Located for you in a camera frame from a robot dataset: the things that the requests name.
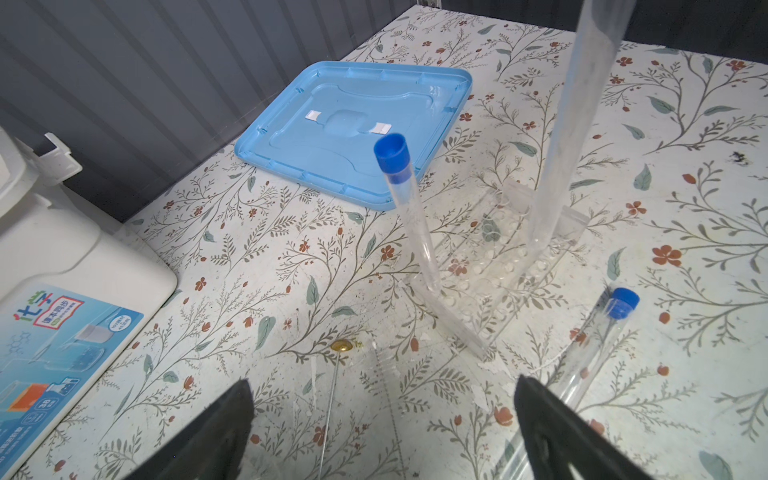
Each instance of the test tube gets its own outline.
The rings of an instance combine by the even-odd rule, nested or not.
[[[528,252],[538,257],[549,244],[581,147],[592,126],[603,87],[627,30],[635,0],[584,0],[573,55],[565,76],[541,182],[528,224]]]
[[[605,308],[589,319],[574,335],[561,362],[561,374],[549,390],[565,405],[575,410],[600,371],[611,347],[618,341],[627,319],[640,302],[640,297],[627,288],[617,288]],[[520,480],[530,469],[522,433],[518,430],[510,441],[514,453],[499,478]]]
[[[421,266],[424,281],[432,292],[440,291],[440,270],[435,248],[424,216],[416,175],[411,165],[406,138],[401,134],[387,134],[373,146],[373,153],[384,172],[397,212],[406,229],[411,248]]]

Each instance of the leaf pattern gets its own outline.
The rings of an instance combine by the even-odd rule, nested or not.
[[[538,186],[573,40],[413,6],[347,55],[474,78],[462,109],[471,120],[447,129],[419,184],[436,243],[503,248],[498,225],[472,205],[510,182]],[[622,57],[632,62],[614,64],[571,180],[568,205],[588,227],[507,329],[488,317],[492,358],[444,335],[410,289],[419,267],[396,211],[291,184],[228,144],[127,222],[174,269],[179,292],[22,474],[49,478],[65,458],[65,477],[71,465],[79,478],[125,476],[247,378],[257,416],[243,476],[281,465],[316,478],[326,448],[339,478],[498,478],[514,452],[514,379],[563,378],[560,352],[596,338],[588,313],[616,281],[634,286],[641,307],[602,347],[582,418],[655,478],[759,476],[768,68],[632,42]],[[464,291],[474,266],[451,260],[452,288]],[[338,339],[353,349],[338,354]],[[345,395],[326,429],[337,366]],[[695,441],[705,432],[706,447]]]

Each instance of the blue label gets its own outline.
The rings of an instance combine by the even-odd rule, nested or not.
[[[0,305],[0,477],[126,340],[143,314],[38,284]]]

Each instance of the blue test tube cap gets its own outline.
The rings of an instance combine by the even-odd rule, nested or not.
[[[611,295],[611,300],[618,301],[610,302],[611,309],[608,311],[608,316],[616,320],[623,320],[627,318],[637,307],[638,303],[640,303],[640,296],[628,288],[619,287],[614,290],[613,295]]]
[[[379,167],[387,175],[394,175],[405,170],[411,163],[406,138],[401,134],[384,135],[373,145],[373,153],[379,161]],[[408,180],[410,176],[396,183]]]

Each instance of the floral tablecloth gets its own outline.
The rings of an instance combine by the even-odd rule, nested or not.
[[[476,221],[470,194],[537,185],[573,40],[415,6],[347,56],[472,73],[421,183],[435,241]],[[325,478],[492,478],[516,376],[546,382],[614,281],[641,305],[579,413],[654,477],[762,477],[767,84],[765,65],[622,45],[571,185],[587,231],[492,362],[456,348],[402,282],[415,265],[396,214],[225,146],[129,222],[178,291],[17,478],[120,478],[239,378],[257,412],[252,475],[316,478],[325,446]],[[338,338],[356,348],[326,431]]]

